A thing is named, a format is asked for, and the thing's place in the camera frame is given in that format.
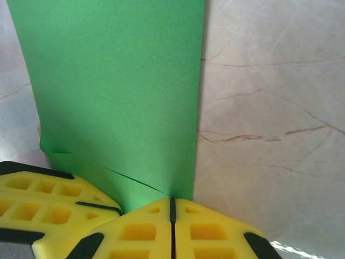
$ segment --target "yellow plastic piece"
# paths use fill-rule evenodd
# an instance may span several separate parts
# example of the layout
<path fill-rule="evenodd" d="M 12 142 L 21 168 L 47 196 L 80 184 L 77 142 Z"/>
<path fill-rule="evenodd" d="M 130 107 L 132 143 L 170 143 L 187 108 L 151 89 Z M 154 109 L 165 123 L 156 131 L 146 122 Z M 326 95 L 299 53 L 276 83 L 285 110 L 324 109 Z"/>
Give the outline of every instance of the yellow plastic piece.
<path fill-rule="evenodd" d="M 244 237 L 257 229 L 188 200 L 176 209 L 176 259 L 257 259 Z"/>
<path fill-rule="evenodd" d="M 0 192 L 69 203 L 83 201 L 120 208 L 109 196 L 76 175 L 71 180 L 25 171 L 5 174 L 0 176 Z"/>
<path fill-rule="evenodd" d="M 158 200 L 92 230 L 104 234 L 93 259 L 171 259 L 169 204 Z"/>
<path fill-rule="evenodd" d="M 38 259 L 65 259 L 92 229 L 117 219 L 118 212 L 75 204 L 78 201 L 120 208 L 78 176 L 64 179 L 33 172 L 0 176 L 0 228 L 36 231 Z"/>

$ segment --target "white marble wall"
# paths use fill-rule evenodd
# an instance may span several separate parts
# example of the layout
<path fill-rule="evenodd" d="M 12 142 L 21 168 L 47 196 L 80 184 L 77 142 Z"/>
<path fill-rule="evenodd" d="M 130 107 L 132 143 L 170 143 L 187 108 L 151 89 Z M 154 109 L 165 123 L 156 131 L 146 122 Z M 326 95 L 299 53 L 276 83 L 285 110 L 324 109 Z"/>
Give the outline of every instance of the white marble wall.
<path fill-rule="evenodd" d="M 206 0 L 195 200 L 283 258 L 345 258 L 345 1 Z M 0 0 L 0 160 L 46 166 Z"/>

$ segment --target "green foam sheet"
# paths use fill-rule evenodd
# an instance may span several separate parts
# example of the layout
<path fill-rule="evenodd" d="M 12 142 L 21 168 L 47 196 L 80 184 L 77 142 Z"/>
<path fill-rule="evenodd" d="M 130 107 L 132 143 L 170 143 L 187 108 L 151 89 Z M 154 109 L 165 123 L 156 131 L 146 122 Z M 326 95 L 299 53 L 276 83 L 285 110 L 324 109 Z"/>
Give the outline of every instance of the green foam sheet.
<path fill-rule="evenodd" d="M 127 211 L 192 198 L 203 0 L 8 0 L 54 168 Z"/>

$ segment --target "black stripe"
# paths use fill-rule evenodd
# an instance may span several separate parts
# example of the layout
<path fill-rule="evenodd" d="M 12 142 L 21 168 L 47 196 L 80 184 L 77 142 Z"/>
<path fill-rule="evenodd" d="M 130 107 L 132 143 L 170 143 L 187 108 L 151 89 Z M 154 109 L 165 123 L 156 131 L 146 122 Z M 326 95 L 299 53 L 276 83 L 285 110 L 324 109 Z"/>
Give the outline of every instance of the black stripe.
<path fill-rule="evenodd" d="M 84 237 L 66 259 L 92 259 L 103 239 L 104 235 L 102 233 L 95 233 Z"/>
<path fill-rule="evenodd" d="M 93 207 L 93 208 L 99 208 L 99 209 L 113 210 L 113 211 L 119 213 L 120 216 L 122 216 L 122 210 L 119 208 L 116 208 L 116 207 L 104 206 L 104 205 L 100 205 L 100 204 L 94 204 L 94 203 L 83 202 L 83 201 L 77 201 L 75 204 Z"/>
<path fill-rule="evenodd" d="M 176 200 L 170 199 L 170 223 L 171 223 L 171 259 L 176 259 Z"/>
<path fill-rule="evenodd" d="M 280 255 L 271 246 L 267 239 L 251 232 L 245 233 L 244 237 L 257 255 L 258 259 L 281 259 Z"/>
<path fill-rule="evenodd" d="M 29 244 L 44 237 L 44 233 L 18 229 L 0 228 L 0 242 Z"/>
<path fill-rule="evenodd" d="M 23 163 L 17 163 L 17 162 L 12 162 L 12 161 L 0 162 L 0 175 L 18 173 L 22 171 L 28 171 L 28 172 L 33 172 L 37 174 L 45 174 L 45 175 L 50 175 L 50 176 L 65 178 L 65 179 L 70 179 L 70 180 L 74 179 L 74 176 L 72 174 L 60 172 L 60 171 L 56 171 L 52 169 L 41 168 L 37 166 L 29 166 Z"/>

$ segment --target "marble surface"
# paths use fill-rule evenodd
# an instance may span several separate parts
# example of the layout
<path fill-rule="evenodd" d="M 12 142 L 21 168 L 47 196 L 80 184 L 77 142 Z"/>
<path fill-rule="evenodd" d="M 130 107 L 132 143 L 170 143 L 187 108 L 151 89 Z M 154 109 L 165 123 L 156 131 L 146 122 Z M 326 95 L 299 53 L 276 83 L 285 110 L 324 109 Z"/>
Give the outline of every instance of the marble surface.
<path fill-rule="evenodd" d="M 345 1 L 206 0 L 195 201 L 283 258 L 345 258 Z M 47 166 L 0 0 L 0 161 Z"/>

